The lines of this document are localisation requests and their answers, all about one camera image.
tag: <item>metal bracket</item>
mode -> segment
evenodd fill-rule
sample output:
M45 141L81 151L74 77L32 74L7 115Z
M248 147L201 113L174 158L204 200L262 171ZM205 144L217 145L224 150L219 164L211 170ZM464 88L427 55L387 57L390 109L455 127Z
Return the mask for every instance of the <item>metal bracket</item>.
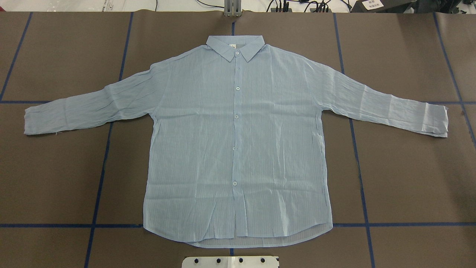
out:
M275 256L187 257L182 268L279 268Z
M241 17L241 0L225 0L225 17Z

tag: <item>brown table surface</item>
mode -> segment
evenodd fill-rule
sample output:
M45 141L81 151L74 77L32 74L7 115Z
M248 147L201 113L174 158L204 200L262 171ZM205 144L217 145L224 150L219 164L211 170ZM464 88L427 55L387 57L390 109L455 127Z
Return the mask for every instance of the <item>brown table surface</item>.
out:
M476 267L475 25L468 14L0 12L0 267L173 268L230 255L279 256L282 268ZM448 138L325 113L334 229L233 250L141 227L150 117L23 134L29 106L231 34L263 35L378 91L446 105Z

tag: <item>white bracket with holes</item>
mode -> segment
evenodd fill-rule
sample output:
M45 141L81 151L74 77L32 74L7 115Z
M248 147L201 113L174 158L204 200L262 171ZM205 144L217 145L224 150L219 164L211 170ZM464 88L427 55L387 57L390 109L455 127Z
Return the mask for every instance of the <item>white bracket with holes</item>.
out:
M279 268L275 256L187 257L182 268Z

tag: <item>shirt's left sleeve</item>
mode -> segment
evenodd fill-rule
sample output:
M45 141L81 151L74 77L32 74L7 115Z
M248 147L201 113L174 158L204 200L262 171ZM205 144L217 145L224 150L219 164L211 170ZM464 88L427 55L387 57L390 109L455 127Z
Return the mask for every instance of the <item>shirt's left sleeve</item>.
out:
M311 97L323 110L421 134L448 136L448 108L445 106L375 91L317 62L307 60L305 65Z
M100 91L30 107L25 110L25 134L91 128L152 113L165 91L169 73L168 62L158 62Z

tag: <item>shirt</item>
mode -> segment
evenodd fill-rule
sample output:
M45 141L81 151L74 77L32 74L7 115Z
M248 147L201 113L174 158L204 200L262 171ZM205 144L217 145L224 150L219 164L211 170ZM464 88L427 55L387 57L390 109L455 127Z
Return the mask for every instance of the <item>shirt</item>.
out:
M275 247L332 228L323 110L447 137L446 107L374 91L261 36L210 36L97 92L30 107L25 134L149 114L144 228L198 247Z

